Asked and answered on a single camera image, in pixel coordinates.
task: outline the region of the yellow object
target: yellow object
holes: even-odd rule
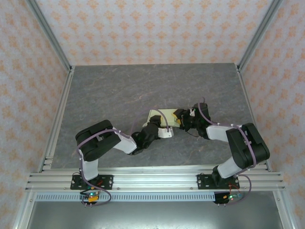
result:
[[[178,123],[179,125],[181,125],[180,119],[178,119],[177,116],[174,113],[172,113],[172,116],[174,116],[175,122]]]
[[[99,199],[99,196],[89,197],[89,203],[95,202]]]

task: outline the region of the gray floor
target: gray floor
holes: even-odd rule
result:
[[[145,108],[190,108],[206,98],[213,121],[243,124],[251,115],[233,63],[78,66],[55,149],[52,168],[78,168],[75,135],[102,120],[129,133]],[[139,118],[141,130],[148,112]],[[154,141],[136,156],[112,149],[100,167],[219,164],[231,156],[228,144],[188,135]]]
[[[236,205],[213,202],[36,202],[28,229],[282,229],[272,192]]]

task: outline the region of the wallpaper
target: wallpaper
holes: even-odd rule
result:
[[[272,0],[38,0],[72,65],[239,63]]]
[[[250,103],[305,226],[305,5],[284,0],[243,71]]]
[[[0,228],[11,229],[66,71],[24,0],[0,3]]]

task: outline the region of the wire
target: wire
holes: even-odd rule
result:
[[[142,112],[135,118],[135,120],[134,120],[134,122],[133,122],[133,124],[132,124],[132,128],[130,129],[130,134],[129,134],[130,137],[132,136],[132,131],[133,131],[134,125],[138,122],[139,117],[140,117],[142,114],[144,114],[144,113],[146,113],[147,111],[150,111],[150,110],[157,111],[157,112],[159,112],[159,113],[163,116],[163,118],[164,118],[164,120],[165,120],[165,123],[166,123],[167,132],[170,132],[170,129],[169,129],[169,127],[168,127],[168,122],[167,122],[167,119],[166,119],[165,115],[164,115],[161,111],[159,111],[158,109],[150,108],[150,109],[145,109],[144,111],[142,111]]]
[[[229,185],[231,185],[231,187],[230,187],[230,194],[231,194],[232,187],[236,188],[237,191],[240,193],[240,190],[239,190],[239,188],[236,185],[233,185],[231,183]]]
[[[81,198],[81,203],[86,207],[87,206],[87,203],[85,203],[85,198],[86,197],[89,197],[90,196],[90,194],[87,194],[87,195],[84,195],[82,198]],[[97,206],[97,205],[101,205],[101,204],[92,204],[92,203],[90,203],[90,207],[92,208],[92,207],[94,207],[94,206]]]
[[[80,194],[81,194],[81,195],[86,195],[85,192],[88,192],[88,191],[93,191],[93,189],[89,188],[89,189],[87,189],[87,190],[81,191]]]
[[[199,109],[199,113],[201,114],[201,116],[202,116],[208,123],[210,123],[210,124],[212,124],[212,125],[220,125],[220,123],[214,123],[214,122],[212,122],[211,120],[209,120],[207,117],[205,117],[205,115],[204,115],[203,112],[201,111],[200,102],[198,103],[198,109]],[[251,147],[251,144],[250,144],[250,142],[249,142],[247,136],[244,134],[243,130],[242,130],[239,126],[233,125],[233,124],[231,124],[231,125],[223,125],[223,126],[233,127],[233,128],[237,129],[237,130],[241,133],[241,135],[243,136],[244,140],[246,141],[246,144],[247,144],[247,146],[248,146],[248,148],[249,148],[249,151],[250,151],[250,154],[251,154],[251,156],[252,156],[253,165],[250,166],[250,167],[251,167],[251,168],[254,168],[254,167],[256,166],[256,158],[255,158],[253,149],[252,149],[252,147]]]
[[[245,177],[245,178],[248,179],[248,181],[249,181],[249,191],[247,192],[247,194],[244,195],[243,198],[239,199],[239,200],[236,201],[236,202],[228,203],[228,204],[226,204],[226,205],[233,205],[233,204],[240,203],[241,201],[244,201],[246,198],[248,198],[248,196],[249,196],[249,194],[250,194],[250,192],[251,192],[251,190],[252,190],[252,182],[251,182],[250,178],[249,178],[247,175],[243,175],[243,174],[241,174],[240,176],[241,176],[241,177]]]
[[[199,137],[199,135],[198,136],[196,136],[196,135],[192,135],[191,133],[189,133],[188,131],[186,131],[189,135],[191,135],[191,136],[194,136],[194,137]]]

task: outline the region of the black mounting plate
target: black mounting plate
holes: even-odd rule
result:
[[[96,178],[91,179],[89,183],[106,190],[112,190],[113,175],[98,175]],[[86,190],[88,188],[89,186],[83,181],[81,175],[72,176],[71,190]]]
[[[239,180],[238,178],[229,177],[225,179],[219,187],[217,187],[212,179],[211,174],[199,174],[197,175],[197,185],[198,189],[230,189],[229,183],[235,185],[239,188]]]

